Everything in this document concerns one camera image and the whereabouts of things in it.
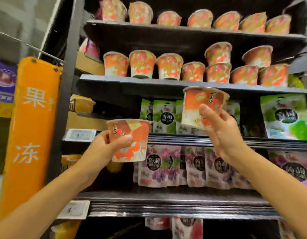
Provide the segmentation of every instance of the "orange and white container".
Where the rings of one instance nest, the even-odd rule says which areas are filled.
[[[220,114],[223,105],[230,97],[221,90],[201,86],[188,86],[183,89],[183,92],[184,101],[181,123],[202,130],[209,130],[212,125],[199,114],[199,106],[206,104],[217,114]]]
[[[204,57],[208,65],[231,62],[232,45],[229,42],[218,42],[206,49]]]
[[[184,81],[203,81],[205,65],[201,62],[190,62],[182,66],[181,79]]]
[[[118,52],[104,54],[105,76],[127,76],[129,59]]]
[[[102,19],[104,21],[124,22],[127,16],[127,8],[120,0],[102,0]]]
[[[183,58],[176,53],[164,53],[157,58],[159,79],[180,80]]]
[[[260,84],[262,86],[287,87],[288,64],[276,64],[261,68],[259,71]]]
[[[214,21],[215,29],[224,29],[228,31],[237,31],[239,30],[241,15],[236,11],[226,12],[219,16]]]
[[[153,18],[153,11],[147,3],[136,1],[129,4],[128,15],[132,24],[149,25]]]
[[[192,28],[211,28],[213,14],[208,9],[200,9],[192,13],[188,19],[188,27]]]
[[[247,51],[242,60],[246,65],[257,66],[259,68],[271,65],[271,55],[273,47],[270,45],[258,46]]]
[[[159,15],[157,24],[164,26],[180,26],[181,17],[174,11],[166,11]]]
[[[131,145],[116,152],[112,161],[144,161],[146,159],[150,124],[150,121],[141,119],[116,119],[107,121],[110,142],[129,134],[131,134],[133,138]]]
[[[232,65],[230,63],[219,63],[210,65],[205,69],[207,82],[229,83]]]
[[[264,33],[266,20],[266,12],[252,14],[240,22],[240,29],[244,32]]]
[[[152,78],[156,56],[147,50],[135,50],[129,54],[131,76],[136,78]]]
[[[287,14],[276,16],[267,21],[265,31],[267,33],[289,34],[291,20],[292,17]]]
[[[257,85],[259,68],[252,65],[244,65],[231,72],[233,84]]]
[[[85,112],[90,114],[95,104],[96,102],[90,98],[73,94],[69,109],[72,112]]]

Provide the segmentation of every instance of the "orange sign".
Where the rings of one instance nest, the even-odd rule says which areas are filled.
[[[62,68],[33,57],[19,63],[0,220],[45,185],[61,73]]]

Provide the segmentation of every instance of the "black circle label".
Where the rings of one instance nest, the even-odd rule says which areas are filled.
[[[282,166],[282,169],[297,178],[300,182],[307,180],[307,169],[300,163],[287,162]]]
[[[147,167],[151,171],[156,171],[161,167],[161,158],[157,154],[151,154],[147,157]]]
[[[175,117],[170,112],[163,112],[160,116],[160,121],[165,125],[173,123],[174,119]]]
[[[180,169],[187,169],[186,166],[186,157],[184,154],[180,155]]]
[[[186,227],[190,227],[193,226],[193,224],[195,223],[195,218],[180,218],[180,221]]]
[[[172,165],[173,165],[173,157],[169,157],[169,169],[172,168]]]
[[[193,165],[197,170],[204,171],[205,170],[204,157],[202,157],[201,155],[195,156],[193,159]]]
[[[226,162],[224,162],[224,160],[222,158],[217,158],[214,161],[214,168],[216,171],[218,171],[219,173],[226,173],[227,171],[229,171],[230,169],[230,165]]]
[[[151,112],[148,113],[146,120],[153,121],[153,114]]]
[[[283,123],[290,124],[296,122],[298,116],[297,112],[295,112],[294,110],[283,108],[275,112],[275,118]]]

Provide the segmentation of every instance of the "price tag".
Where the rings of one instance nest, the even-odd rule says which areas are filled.
[[[68,129],[64,136],[64,141],[92,142],[96,136],[96,130],[92,129]]]
[[[90,200],[71,200],[57,219],[84,220],[87,217]]]

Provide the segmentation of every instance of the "person's right hand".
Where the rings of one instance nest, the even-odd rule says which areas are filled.
[[[233,159],[248,148],[243,141],[236,120],[224,110],[220,115],[217,115],[206,104],[200,105],[199,112],[213,126],[211,131],[206,131],[206,135],[210,137],[217,156],[233,165]]]

